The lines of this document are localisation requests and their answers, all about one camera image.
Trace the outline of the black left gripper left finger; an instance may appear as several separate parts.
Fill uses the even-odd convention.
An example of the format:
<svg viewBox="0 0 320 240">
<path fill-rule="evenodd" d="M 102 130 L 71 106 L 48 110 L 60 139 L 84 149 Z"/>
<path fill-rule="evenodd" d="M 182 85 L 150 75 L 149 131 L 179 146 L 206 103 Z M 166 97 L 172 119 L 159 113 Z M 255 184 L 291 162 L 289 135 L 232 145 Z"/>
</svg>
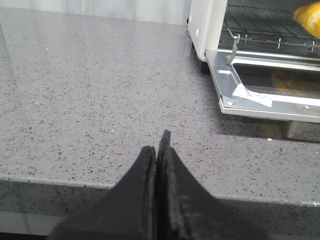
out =
<svg viewBox="0 0 320 240">
<path fill-rule="evenodd" d="M 144 146 L 123 178 L 92 206 L 63 220 L 51 240 L 152 240 L 156 151 Z"/>
</svg>

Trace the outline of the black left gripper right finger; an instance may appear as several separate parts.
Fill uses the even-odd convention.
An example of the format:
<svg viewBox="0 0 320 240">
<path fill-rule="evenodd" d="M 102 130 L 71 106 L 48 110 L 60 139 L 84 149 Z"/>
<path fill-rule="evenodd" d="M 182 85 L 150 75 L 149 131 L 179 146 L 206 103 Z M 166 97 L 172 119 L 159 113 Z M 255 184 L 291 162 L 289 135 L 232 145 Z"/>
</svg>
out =
<svg viewBox="0 0 320 240">
<path fill-rule="evenodd" d="M 213 197 L 188 171 L 165 130 L 157 157 L 156 209 L 159 240 L 270 240 L 261 227 Z"/>
</svg>

